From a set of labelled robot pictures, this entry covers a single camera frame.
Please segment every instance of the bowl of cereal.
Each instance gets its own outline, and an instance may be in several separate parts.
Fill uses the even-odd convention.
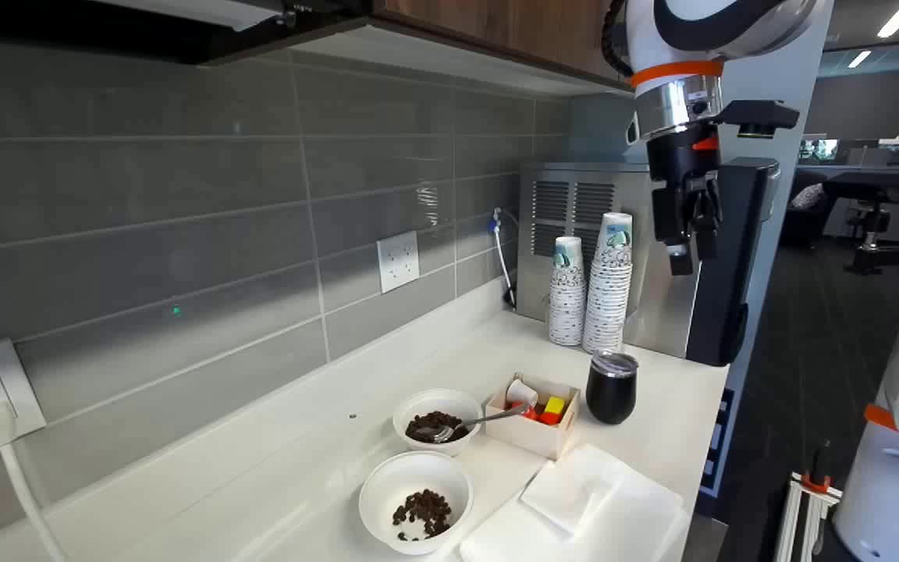
[[[481,404],[453,387],[422,392],[394,408],[394,434],[411,451],[465,451],[481,424],[464,424],[481,419]]]
[[[469,506],[473,479],[446,453],[411,451],[390,455],[359,488],[364,527],[406,555],[453,543]]]

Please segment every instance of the floor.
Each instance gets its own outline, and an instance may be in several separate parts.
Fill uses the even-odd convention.
[[[714,506],[732,526],[723,562],[771,559],[787,475],[809,467],[821,442],[835,444],[836,488],[851,475],[863,408],[878,394],[899,327],[899,267],[851,274],[851,257],[846,243],[785,247],[778,257]]]

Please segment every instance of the white countertop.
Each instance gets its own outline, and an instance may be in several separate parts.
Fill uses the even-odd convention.
[[[612,427],[582,408],[568,448],[598,444],[692,508],[728,369],[628,354],[639,364],[635,415]],[[584,392],[587,364],[503,313],[486,285],[67,501],[51,526],[71,559],[404,559],[355,517],[366,471],[400,451],[394,406],[425,387],[484,399],[516,373]],[[465,463],[484,475],[473,526],[545,467],[481,434]],[[28,526],[0,534],[0,559],[31,551]]]

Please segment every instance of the white box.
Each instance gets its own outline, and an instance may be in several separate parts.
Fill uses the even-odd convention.
[[[516,375],[520,382],[525,382],[529,387],[534,387],[541,394],[541,399],[547,396],[567,396],[568,399],[568,408],[561,415],[560,424],[541,424],[534,419],[503,419],[503,422],[490,422],[484,424],[484,434],[493,436],[493,442],[505,442],[520,451],[529,451],[529,453],[538,453],[538,455],[547,455],[547,458],[560,458],[560,453],[568,448],[568,436],[573,436],[573,424],[578,419],[578,387],[567,387],[567,385],[551,385],[551,382],[541,382],[541,379],[529,379],[529,375]],[[486,404],[484,404],[484,414],[486,415],[498,415],[505,408],[505,387],[498,392]]]

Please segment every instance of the spoon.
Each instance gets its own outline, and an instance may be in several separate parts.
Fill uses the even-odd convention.
[[[525,414],[531,414],[531,408],[534,408],[534,406],[520,406],[520,408],[505,408],[505,414],[481,415],[481,419],[465,419],[465,422],[445,424],[445,427],[419,427],[419,434],[430,434],[433,444],[446,444],[446,442],[457,434],[457,427],[475,427],[475,424],[486,424],[486,422],[525,415]]]

